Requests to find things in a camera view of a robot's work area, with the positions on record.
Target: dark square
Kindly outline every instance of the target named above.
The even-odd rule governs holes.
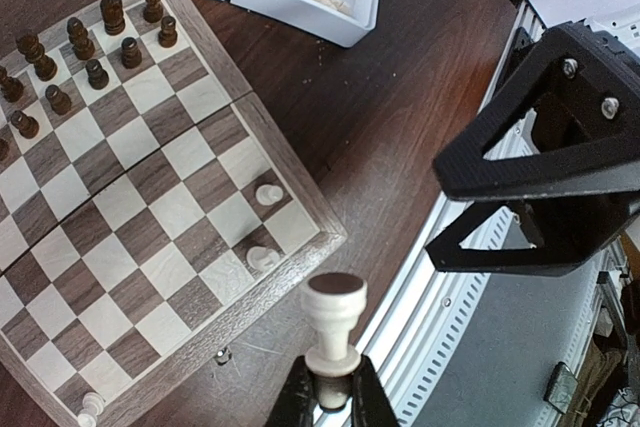
[[[185,180],[184,185],[206,213],[238,191],[217,160],[212,160],[198,170]]]
[[[184,49],[163,60],[158,67],[176,92],[180,92],[209,74],[191,49]]]
[[[116,340],[107,352],[132,379],[160,359],[160,354],[135,328]]]
[[[124,174],[124,168],[106,140],[85,152],[73,163],[91,195],[95,195]]]
[[[5,274],[24,305],[29,304],[51,282],[31,252],[24,254]]]
[[[107,137],[140,116],[122,86],[96,100],[89,106],[89,110]]]
[[[80,255],[86,255],[111,235],[109,225],[93,201],[84,204],[62,222],[62,230]]]
[[[89,392],[93,392],[93,388],[80,374],[75,374],[56,390],[55,395],[71,412],[79,413],[82,410],[82,399]]]
[[[120,282],[109,295],[133,324],[140,322],[163,302],[158,291],[140,270]]]
[[[38,192],[22,204],[13,213],[13,220],[16,221],[18,229],[30,247],[58,224],[42,192]]]
[[[191,330],[211,318],[222,304],[200,277],[195,277],[169,299],[176,311]]]
[[[53,111],[47,99],[41,99],[44,111],[47,113],[47,117],[49,117],[49,121],[51,122],[51,126],[54,128],[54,130],[60,127],[67,120],[69,120],[71,117],[76,115],[87,106],[84,99],[82,98],[82,95],[80,95],[80,91],[76,86],[75,80],[66,80],[58,87],[60,87],[60,90],[67,94],[71,99],[71,110],[69,112],[64,115],[58,115]]]
[[[251,247],[266,247],[267,249],[273,249],[280,254],[281,258],[284,257],[284,252],[264,225],[261,225],[251,232],[233,248],[233,252],[244,264],[254,279],[263,276],[264,272],[255,270],[247,262],[247,253]]]
[[[256,199],[256,191],[258,190],[258,187],[265,184],[277,185],[282,189],[284,196],[280,202],[276,202],[273,205],[262,205],[258,202],[258,199]],[[260,220],[263,222],[278,212],[282,207],[287,205],[291,200],[289,192],[282,182],[280,182],[280,179],[273,170],[266,171],[242,189],[242,195],[244,195],[244,198],[247,199],[247,202],[249,202],[253,211],[258,214],[258,217],[260,217]]]
[[[226,242],[206,217],[178,237],[175,244],[198,273],[228,250]]]
[[[98,42],[98,39],[96,38],[96,35],[92,30],[89,30],[89,39],[93,41],[93,45],[96,48],[92,59],[101,59],[102,57],[104,57],[104,52],[100,47],[100,42]],[[73,45],[71,45],[70,43],[63,45],[60,48],[60,53],[62,54],[62,58],[64,59],[65,64],[67,64],[71,75],[76,75],[78,72],[84,69],[87,61],[80,60],[76,57],[76,54],[73,53]]]
[[[53,343],[76,370],[83,369],[103,352],[96,339],[78,319],[60,332]]]
[[[22,309],[2,328],[9,342],[26,361],[49,342],[27,309]]]
[[[51,132],[29,149],[24,154],[24,160],[39,187],[43,187],[71,163],[55,132]]]
[[[122,82],[123,84],[128,80],[133,79],[136,75],[141,74],[148,68],[153,67],[155,65],[155,62],[153,61],[151,54],[147,50],[147,47],[144,45],[144,42],[142,42],[140,39],[137,39],[137,40],[138,40],[138,47],[140,49],[140,53],[142,54],[142,62],[135,69],[127,69],[123,65],[121,48],[116,49],[115,51],[111,52],[107,56],[109,63],[113,67],[113,70],[115,70],[116,75],[120,79],[120,82]]]
[[[144,209],[116,231],[138,265],[156,255],[170,240],[149,209]]]
[[[161,150],[136,165],[128,175],[147,205],[151,205],[180,183],[180,177]]]
[[[249,136],[231,107],[225,107],[203,120],[198,128],[217,156]]]
[[[145,112],[142,118],[160,145],[168,144],[193,125],[187,110],[175,95]]]
[[[54,282],[62,298],[76,315],[80,315],[105,293],[84,261],[78,260]]]

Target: chess piece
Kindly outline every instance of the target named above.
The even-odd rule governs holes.
[[[0,66],[0,90],[7,102],[17,102],[24,93],[24,85],[18,79],[9,77],[7,69]]]
[[[104,399],[94,393],[89,392],[82,399],[82,410],[78,414],[78,425],[80,427],[97,427],[98,416],[104,412]]]
[[[162,0],[145,0],[147,5],[142,11],[144,20],[150,24],[155,24],[162,20],[162,17],[164,16],[164,7],[162,7],[161,1]]]
[[[38,131],[40,130],[38,121],[20,110],[16,110],[11,114],[11,125],[18,129],[20,135],[25,139],[33,139],[38,135]]]
[[[247,264],[258,272],[269,272],[280,262],[280,254],[266,247],[251,247],[247,252]]]
[[[122,65],[125,69],[135,69],[142,63],[142,52],[138,42],[133,37],[122,41]]]
[[[102,68],[99,60],[91,59],[85,65],[89,76],[89,85],[95,90],[102,90],[109,84],[109,74]]]
[[[45,54],[44,46],[38,40],[35,34],[26,34],[17,41],[18,52],[24,55],[24,58],[36,70],[36,75],[43,82],[53,79],[58,73],[58,66],[51,57]]]
[[[80,19],[71,17],[67,22],[69,42],[73,45],[73,53],[78,60],[89,60],[96,52],[93,41],[89,38],[89,32],[85,29]]]
[[[124,8],[122,0],[102,0],[100,11],[104,21],[104,30],[108,35],[118,35],[124,31]]]
[[[282,187],[277,185],[261,185],[256,190],[256,200],[260,205],[265,207],[277,204],[284,198],[284,191]]]
[[[322,274],[302,285],[302,310],[319,341],[307,351],[305,362],[315,374],[316,395],[324,409],[340,409],[350,397],[350,375],[361,356],[349,345],[349,332],[366,306],[367,283],[354,275]]]
[[[57,85],[50,85],[44,92],[44,96],[51,105],[53,110],[58,115],[68,114],[71,110],[71,98],[68,94],[62,92]]]
[[[178,42],[178,31],[176,30],[176,19],[167,15],[162,18],[158,42],[165,49],[169,49]]]

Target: chess rook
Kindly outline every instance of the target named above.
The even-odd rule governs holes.
[[[169,49],[178,42],[178,31],[176,30],[176,19],[167,15],[162,18],[158,42],[165,49]]]
[[[36,119],[19,110],[11,114],[11,125],[18,129],[20,135],[25,139],[33,139],[40,130],[40,124]]]
[[[78,60],[89,60],[96,52],[93,41],[89,38],[89,32],[80,19],[71,17],[67,22],[67,34],[69,42],[73,45],[73,53]]]
[[[102,68],[99,60],[91,59],[85,69],[89,76],[89,85],[95,90],[102,90],[109,84],[109,74]]]
[[[142,52],[133,37],[122,41],[122,65],[127,69],[135,69],[142,63]]]
[[[145,0],[147,5],[145,6],[142,16],[144,20],[150,24],[160,22],[164,16],[164,7],[162,7],[162,0]]]
[[[17,102],[24,93],[24,85],[18,79],[9,77],[7,69],[0,67],[0,90],[7,102]]]
[[[35,34],[26,34],[20,37],[16,44],[18,52],[24,55],[24,58],[36,70],[36,75],[43,82],[53,79],[58,73],[58,66],[51,57],[45,54],[44,46],[38,40]]]
[[[118,35],[124,31],[124,8],[122,0],[102,0],[100,11],[104,21],[104,30],[108,35]]]
[[[58,115],[65,115],[71,110],[71,98],[62,92],[57,85],[50,85],[44,93],[53,110]]]

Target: chessboard frame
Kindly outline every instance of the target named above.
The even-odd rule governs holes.
[[[136,0],[123,0],[129,5]],[[168,3],[191,40],[202,53],[232,99],[232,105],[255,134],[290,191],[298,198],[320,231],[303,248],[270,274],[269,282],[258,283],[248,294],[232,304],[191,340],[164,360],[130,389],[107,405],[100,415],[104,427],[125,427],[140,418],[215,354],[258,320],[269,308],[299,284],[347,238],[346,231],[320,193],[317,185],[292,150],[266,108],[253,93],[222,44],[191,0],[164,0]],[[101,20],[99,1],[76,12],[85,25]],[[61,20],[39,34],[48,50],[66,40],[66,22]],[[25,69],[23,56],[13,51],[0,60],[9,72]],[[19,355],[0,338],[0,362],[22,388],[61,427],[77,426],[70,415],[41,382],[26,368]]]

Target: chess pawn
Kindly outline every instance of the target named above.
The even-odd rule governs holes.
[[[133,37],[122,41],[122,65],[125,69],[135,69],[142,63],[142,52],[138,42]]]
[[[158,42],[165,49],[171,48],[178,42],[178,31],[176,30],[176,19],[167,15],[162,18]]]
[[[7,102],[17,102],[24,93],[24,85],[18,79],[9,77],[7,69],[0,66],[0,90]]]
[[[44,92],[44,96],[51,105],[53,110],[58,115],[68,114],[71,110],[71,98],[68,94],[62,92],[57,85],[50,85]]]
[[[25,139],[33,139],[36,135],[38,135],[38,131],[40,130],[40,124],[33,117],[29,117],[24,112],[16,110],[13,114],[11,114],[11,125],[13,125],[20,135]]]
[[[76,17],[71,17],[67,22],[69,42],[73,45],[73,53],[78,60],[89,60],[96,52],[93,41],[89,38],[89,32]]]
[[[350,274],[315,276],[302,285],[302,310],[318,334],[318,345],[306,355],[315,374],[318,402],[327,410],[342,408],[351,393],[350,375],[360,354],[349,345],[349,332],[367,306],[367,283]]]
[[[162,20],[162,17],[164,16],[164,7],[162,7],[161,1],[162,0],[145,0],[147,5],[142,11],[144,20],[150,24],[155,24]]]
[[[118,35],[124,32],[124,8],[122,0],[102,0],[100,12],[104,21],[104,30],[107,35]]]
[[[51,57],[45,54],[44,46],[35,34],[26,34],[17,40],[18,52],[36,70],[36,75],[43,82],[53,79],[58,73],[58,66]]]
[[[89,76],[89,85],[95,90],[102,90],[109,84],[109,74],[102,68],[99,60],[91,59],[85,65]]]

